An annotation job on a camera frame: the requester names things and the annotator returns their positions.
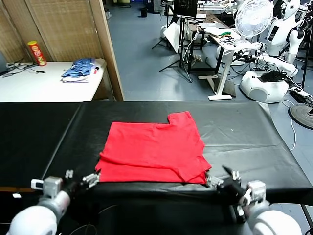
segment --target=white desk leg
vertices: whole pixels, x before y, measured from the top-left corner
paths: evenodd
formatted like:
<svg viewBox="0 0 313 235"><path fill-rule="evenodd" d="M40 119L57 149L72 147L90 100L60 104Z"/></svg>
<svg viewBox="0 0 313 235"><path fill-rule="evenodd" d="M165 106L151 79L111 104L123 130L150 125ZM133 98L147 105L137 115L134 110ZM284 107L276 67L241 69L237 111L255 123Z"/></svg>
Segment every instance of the white desk leg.
<svg viewBox="0 0 313 235"><path fill-rule="evenodd" d="M226 100L226 99L232 99L230 95L222 95L224 85L227 79L227 75L230 69L231 62L233 60L233 54L234 51L228 51L227 54L223 56L223 61L225 62L224 71L222 73L222 77L219 83L219 86L217 87L216 95L210 95L208 98L209 100Z"/></svg>

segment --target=pringles can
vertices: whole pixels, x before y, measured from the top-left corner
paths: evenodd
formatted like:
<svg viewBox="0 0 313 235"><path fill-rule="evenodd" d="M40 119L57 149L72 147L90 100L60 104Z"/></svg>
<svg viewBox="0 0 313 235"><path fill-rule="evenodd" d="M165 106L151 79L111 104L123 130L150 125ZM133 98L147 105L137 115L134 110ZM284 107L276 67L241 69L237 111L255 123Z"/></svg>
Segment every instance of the pringles can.
<svg viewBox="0 0 313 235"><path fill-rule="evenodd" d="M44 66L47 64L47 61L45 60L44 54L42 53L42 51L40 50L40 47L37 43L37 41L31 41L27 43L31 49L31 51L33 52L38 65L39 66Z"/></svg>

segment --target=white board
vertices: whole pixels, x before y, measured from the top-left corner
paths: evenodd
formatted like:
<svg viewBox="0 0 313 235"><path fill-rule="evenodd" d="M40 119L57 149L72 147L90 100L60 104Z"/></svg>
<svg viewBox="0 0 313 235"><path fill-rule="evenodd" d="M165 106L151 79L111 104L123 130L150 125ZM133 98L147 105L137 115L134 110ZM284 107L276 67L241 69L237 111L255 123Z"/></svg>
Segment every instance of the white board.
<svg viewBox="0 0 313 235"><path fill-rule="evenodd" d="M171 23L171 25L164 31L165 37L170 42L176 53L178 53L179 49L179 31L180 26L175 22Z"/></svg>

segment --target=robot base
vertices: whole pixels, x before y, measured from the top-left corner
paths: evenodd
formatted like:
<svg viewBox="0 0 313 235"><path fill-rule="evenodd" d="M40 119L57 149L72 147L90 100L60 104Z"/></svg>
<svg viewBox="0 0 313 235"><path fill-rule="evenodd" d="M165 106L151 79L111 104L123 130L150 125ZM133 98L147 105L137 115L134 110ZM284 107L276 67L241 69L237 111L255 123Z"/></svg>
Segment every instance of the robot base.
<svg viewBox="0 0 313 235"><path fill-rule="evenodd" d="M283 100L288 90L288 84L281 80L277 82L261 82L258 77L268 71L250 71L245 73L240 83L240 90L250 99L263 103L276 103Z"/></svg>

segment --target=red t-shirt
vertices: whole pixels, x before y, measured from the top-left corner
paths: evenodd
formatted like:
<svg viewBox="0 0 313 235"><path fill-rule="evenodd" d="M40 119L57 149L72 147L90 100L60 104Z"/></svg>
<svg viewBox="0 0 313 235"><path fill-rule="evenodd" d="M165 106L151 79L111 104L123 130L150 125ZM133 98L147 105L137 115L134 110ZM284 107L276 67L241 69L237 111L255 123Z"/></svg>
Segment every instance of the red t-shirt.
<svg viewBox="0 0 313 235"><path fill-rule="evenodd" d="M170 124L113 122L96 170L101 182L205 184L212 166L188 111L168 116Z"/></svg>

